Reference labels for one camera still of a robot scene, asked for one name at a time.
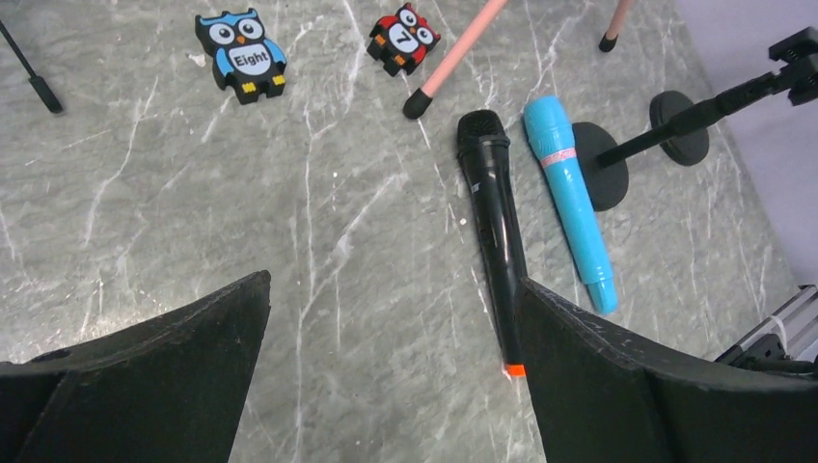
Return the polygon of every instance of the orange tip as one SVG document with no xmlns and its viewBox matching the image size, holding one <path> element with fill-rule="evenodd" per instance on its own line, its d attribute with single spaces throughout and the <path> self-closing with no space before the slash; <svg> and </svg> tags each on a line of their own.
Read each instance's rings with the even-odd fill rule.
<svg viewBox="0 0 818 463">
<path fill-rule="evenodd" d="M 505 371 L 507 371 L 510 376 L 526 375 L 526 367 L 522 365 L 506 365 Z"/>
</svg>

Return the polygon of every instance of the marble surface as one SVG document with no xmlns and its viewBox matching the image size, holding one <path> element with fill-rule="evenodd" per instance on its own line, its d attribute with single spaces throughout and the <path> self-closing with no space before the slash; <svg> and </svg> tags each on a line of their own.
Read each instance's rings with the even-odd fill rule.
<svg viewBox="0 0 818 463">
<path fill-rule="evenodd" d="M 614 1 L 509 2 L 418 122 L 400 108 L 480 2 L 417 0 L 442 34 L 408 77 L 365 53 L 399 2 L 253 4 L 286 51 L 285 94 L 219 91 L 195 14 L 243 2 L 0 4 L 67 111 L 51 116 L 0 48 L 0 358 L 112 333 L 260 269 L 269 325 L 232 462 L 544 461 L 525 381 L 501 372 L 454 152 L 457 120 L 506 123 L 531 276 L 589 308 L 528 150 L 526 101 L 559 95 L 617 140 L 662 90 L 710 95 L 670 0 L 637 2 L 596 50 Z M 795 293 L 722 125 L 708 158 L 629 161 L 598 215 L 616 272 L 610 316 L 706 358 Z"/>
</svg>

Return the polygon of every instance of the black round base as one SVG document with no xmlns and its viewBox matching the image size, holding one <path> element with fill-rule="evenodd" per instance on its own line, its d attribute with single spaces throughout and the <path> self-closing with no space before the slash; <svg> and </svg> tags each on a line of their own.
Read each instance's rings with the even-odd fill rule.
<svg viewBox="0 0 818 463">
<path fill-rule="evenodd" d="M 662 92 L 650 100 L 650 124 L 656 128 L 670 118 L 693 106 L 694 103 L 675 90 Z M 710 149 L 710 136 L 702 128 L 681 137 L 673 137 L 659 144 L 670 159 L 682 166 L 694 166 L 703 161 Z"/>
<path fill-rule="evenodd" d="M 616 146 L 616 140 L 595 123 L 575 123 L 572 128 L 593 210 L 601 212 L 621 203 L 628 193 L 628 164 L 622 161 L 601 169 L 596 161 L 597 156 Z"/>
</svg>

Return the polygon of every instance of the white wall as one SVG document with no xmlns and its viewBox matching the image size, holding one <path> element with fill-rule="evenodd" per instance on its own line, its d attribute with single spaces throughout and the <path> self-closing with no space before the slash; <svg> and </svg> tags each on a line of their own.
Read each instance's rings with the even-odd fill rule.
<svg viewBox="0 0 818 463">
<path fill-rule="evenodd" d="M 767 49 L 807 26 L 818 29 L 818 0 L 676 4 L 715 93 L 777 73 L 783 63 Z M 785 93 L 768 96 L 726 120 L 795 278 L 818 284 L 818 100 L 793 107 Z"/>
</svg>

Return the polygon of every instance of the black microphone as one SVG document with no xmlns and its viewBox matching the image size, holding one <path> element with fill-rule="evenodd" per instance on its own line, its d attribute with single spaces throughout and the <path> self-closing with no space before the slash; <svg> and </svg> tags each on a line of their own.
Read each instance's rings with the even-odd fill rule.
<svg viewBox="0 0 818 463">
<path fill-rule="evenodd" d="M 505 370 L 525 376 L 513 306 L 520 279 L 528 276 L 528 270 L 508 175 L 510 144 L 493 111 L 473 111 L 460 118 L 457 160 L 471 192 L 495 332 Z"/>
</svg>

